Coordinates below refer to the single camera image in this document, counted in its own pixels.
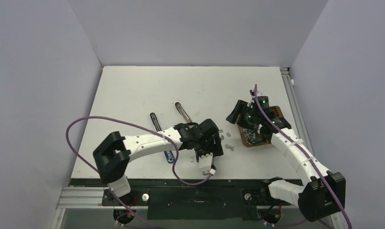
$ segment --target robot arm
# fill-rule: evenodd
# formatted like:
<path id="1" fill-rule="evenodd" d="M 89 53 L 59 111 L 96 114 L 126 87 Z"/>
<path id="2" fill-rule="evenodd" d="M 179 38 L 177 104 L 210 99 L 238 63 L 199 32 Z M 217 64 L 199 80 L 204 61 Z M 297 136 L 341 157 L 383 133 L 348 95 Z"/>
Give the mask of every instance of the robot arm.
<path id="1" fill-rule="evenodd" d="M 333 174 L 328 168 L 316 160 L 302 144 L 303 140 L 295 134 L 291 125 L 283 117 L 275 116 L 275 113 L 269 107 L 268 97 L 258 96 L 260 106 L 265 114 L 279 129 L 294 140 L 294 142 L 291 143 L 291 141 L 279 133 L 264 118 L 257 104 L 254 102 L 254 91 L 250 92 L 252 95 L 251 102 L 247 103 L 239 100 L 226 120 L 232 124 L 238 124 L 242 128 L 257 131 L 263 141 L 269 142 L 277 147 L 294 168 L 303 183 L 303 186 L 299 186 L 289 183 L 280 177 L 275 177 L 264 181 L 267 187 L 264 193 L 272 198 L 280 199 L 299 207 L 303 216 L 310 222 L 340 211 L 309 160 L 313 160 L 316 164 L 316 167 L 332 187 L 343 206 L 345 203 L 345 178 L 340 173 Z M 307 158 L 295 144 L 301 146 L 311 158 Z"/>
<path id="2" fill-rule="evenodd" d="M 204 175 L 214 174 L 213 157 L 222 156 L 223 150 L 219 129 L 211 119 L 201 124 L 178 124 L 158 132 L 161 136 L 147 134 L 121 136 L 120 132 L 110 133 L 94 150 L 93 157 L 101 182 L 109 184 L 118 197 L 131 191 L 125 170 L 128 163 L 143 156 L 169 151 L 174 145 L 178 150 L 194 149 L 199 169 Z"/>

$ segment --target wire connector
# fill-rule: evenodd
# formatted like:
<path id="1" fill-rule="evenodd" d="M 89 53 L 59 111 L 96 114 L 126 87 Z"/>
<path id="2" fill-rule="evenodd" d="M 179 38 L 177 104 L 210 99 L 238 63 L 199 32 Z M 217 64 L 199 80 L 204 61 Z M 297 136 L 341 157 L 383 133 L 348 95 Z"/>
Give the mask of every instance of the wire connector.
<path id="1" fill-rule="evenodd" d="M 209 170 L 209 174 L 211 174 L 212 176 L 215 174 L 216 170 L 211 168 L 211 170 Z"/>

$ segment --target white table surface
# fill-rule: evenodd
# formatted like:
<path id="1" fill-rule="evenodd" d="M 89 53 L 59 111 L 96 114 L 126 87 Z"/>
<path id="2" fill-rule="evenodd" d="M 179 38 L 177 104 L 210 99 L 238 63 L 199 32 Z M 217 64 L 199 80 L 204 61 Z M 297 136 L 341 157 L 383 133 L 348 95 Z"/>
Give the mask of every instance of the white table surface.
<path id="1" fill-rule="evenodd" d="M 155 112 L 162 129 L 184 120 L 174 107 L 180 102 L 194 122 L 211 118 L 223 129 L 222 142 L 235 146 L 232 152 L 216 157 L 211 179 L 298 179 L 294 169 L 272 145 L 247 148 L 236 125 L 225 119 L 238 99 L 250 100 L 254 84 L 267 95 L 270 106 L 280 106 L 284 117 L 296 125 L 279 68 L 277 67 L 104 67 L 90 115 L 102 115 L 142 125 L 154 130 L 149 114 Z M 79 153 L 93 165 L 92 152 L 111 132 L 141 135 L 144 131 L 105 120 L 89 120 Z M 180 151 L 176 172 L 183 179 L 202 179 L 197 163 L 191 162 L 193 150 Z M 145 156 L 128 164 L 128 178 L 175 179 L 163 152 Z M 99 178 L 80 159 L 76 159 L 71 178 Z"/>

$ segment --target white wall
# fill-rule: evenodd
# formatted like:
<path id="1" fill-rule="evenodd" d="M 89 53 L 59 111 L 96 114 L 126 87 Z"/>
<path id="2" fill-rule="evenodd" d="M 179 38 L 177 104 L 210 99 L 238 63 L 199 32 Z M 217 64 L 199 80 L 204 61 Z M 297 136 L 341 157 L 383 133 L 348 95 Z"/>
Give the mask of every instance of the white wall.
<path id="1" fill-rule="evenodd" d="M 103 65 L 291 66 L 327 0 L 68 0 Z"/>
<path id="2" fill-rule="evenodd" d="M 385 0 L 330 0 L 291 75 L 315 154 L 347 180 L 354 228 L 385 228 Z"/>
<path id="3" fill-rule="evenodd" d="M 100 71 L 67 1 L 0 1 L 0 229 L 49 227 Z"/>

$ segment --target cable tie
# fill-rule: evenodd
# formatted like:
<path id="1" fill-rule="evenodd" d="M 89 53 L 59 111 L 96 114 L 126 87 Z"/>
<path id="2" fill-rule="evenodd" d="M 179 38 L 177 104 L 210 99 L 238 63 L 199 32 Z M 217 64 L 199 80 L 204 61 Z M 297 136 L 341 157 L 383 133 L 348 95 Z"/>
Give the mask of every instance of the cable tie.
<path id="1" fill-rule="evenodd" d="M 290 148 L 290 147 L 292 147 L 292 146 L 294 146 L 294 145 L 296 145 L 296 144 L 302 144 L 304 141 L 302 140 L 302 139 L 297 139 L 296 141 L 293 141 L 293 142 L 291 142 L 290 144 L 288 144 L 286 147 L 288 147 L 288 148 Z"/>
<path id="2" fill-rule="evenodd" d="M 310 158 L 307 158 L 306 160 L 304 160 L 303 162 L 301 162 L 300 164 L 303 164 L 305 162 L 308 162 L 310 160 L 316 160 L 316 158 L 312 155 Z"/>
<path id="3" fill-rule="evenodd" d="M 164 134 L 163 134 L 163 132 L 160 132 L 161 134 L 162 134 L 162 138 L 163 138 L 163 142 L 164 142 L 164 144 L 166 144 L 166 138 L 164 138 Z"/>

